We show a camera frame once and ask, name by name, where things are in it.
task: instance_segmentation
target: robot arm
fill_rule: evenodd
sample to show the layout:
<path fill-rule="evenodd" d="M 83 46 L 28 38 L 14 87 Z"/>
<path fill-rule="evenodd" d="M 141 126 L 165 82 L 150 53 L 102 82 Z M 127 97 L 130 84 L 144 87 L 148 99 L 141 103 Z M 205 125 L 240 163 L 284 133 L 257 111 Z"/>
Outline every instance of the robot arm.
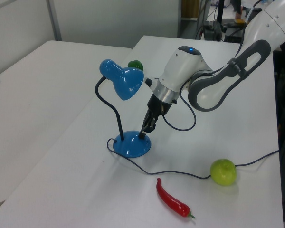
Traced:
<path fill-rule="evenodd" d="M 276 0 L 246 27 L 239 53 L 215 74 L 201 53 L 180 47 L 171 56 L 148 102 L 140 137 L 155 129 L 159 115 L 176 103 L 181 86 L 189 91 L 190 104 L 199 111 L 218 108 L 228 93 L 257 69 L 277 47 L 285 42 L 285 0 Z"/>

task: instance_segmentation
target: blue lamp base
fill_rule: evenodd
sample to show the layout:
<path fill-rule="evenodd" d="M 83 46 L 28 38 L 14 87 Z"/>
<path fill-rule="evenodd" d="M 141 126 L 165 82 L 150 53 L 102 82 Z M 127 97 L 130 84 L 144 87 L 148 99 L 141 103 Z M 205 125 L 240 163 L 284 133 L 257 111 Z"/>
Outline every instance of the blue lamp base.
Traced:
<path fill-rule="evenodd" d="M 146 154 L 151 148 L 151 140 L 146 135 L 144 139 L 138 138 L 138 131 L 124 132 L 124 140 L 120 135 L 115 138 L 113 143 L 114 150 L 126 158 L 137 158 Z"/>

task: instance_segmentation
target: green apple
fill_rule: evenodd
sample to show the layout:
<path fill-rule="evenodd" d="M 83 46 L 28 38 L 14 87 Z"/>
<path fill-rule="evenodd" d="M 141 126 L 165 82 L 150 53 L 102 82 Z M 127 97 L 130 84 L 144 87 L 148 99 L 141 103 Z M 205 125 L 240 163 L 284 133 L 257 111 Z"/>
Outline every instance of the green apple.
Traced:
<path fill-rule="evenodd" d="M 134 67 L 143 71 L 143 64 L 138 60 L 129 62 L 128 67 Z"/>
<path fill-rule="evenodd" d="M 228 186 L 236 180 L 237 170 L 232 161 L 219 159 L 212 163 L 210 175 L 217 184 Z"/>

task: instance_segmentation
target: pepper stem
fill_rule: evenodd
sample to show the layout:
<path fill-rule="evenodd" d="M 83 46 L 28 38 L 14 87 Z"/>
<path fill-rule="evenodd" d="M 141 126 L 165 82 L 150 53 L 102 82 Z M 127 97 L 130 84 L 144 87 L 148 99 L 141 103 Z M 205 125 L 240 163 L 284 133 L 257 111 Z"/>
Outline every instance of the pepper stem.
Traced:
<path fill-rule="evenodd" d="M 195 217 L 191 214 L 191 211 L 189 212 L 189 214 L 187 215 L 187 217 L 191 217 L 191 218 L 194 218 L 194 219 L 195 219 Z"/>

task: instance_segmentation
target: white wall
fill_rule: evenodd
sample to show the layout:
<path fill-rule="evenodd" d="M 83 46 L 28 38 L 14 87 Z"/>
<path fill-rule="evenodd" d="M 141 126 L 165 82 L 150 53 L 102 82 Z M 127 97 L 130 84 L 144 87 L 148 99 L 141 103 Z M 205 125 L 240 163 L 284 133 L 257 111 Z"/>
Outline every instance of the white wall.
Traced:
<path fill-rule="evenodd" d="M 181 0 L 53 0 L 63 41 L 133 48 L 178 35 Z"/>
<path fill-rule="evenodd" d="M 0 8 L 0 73 L 54 40 L 46 0 L 16 0 Z"/>

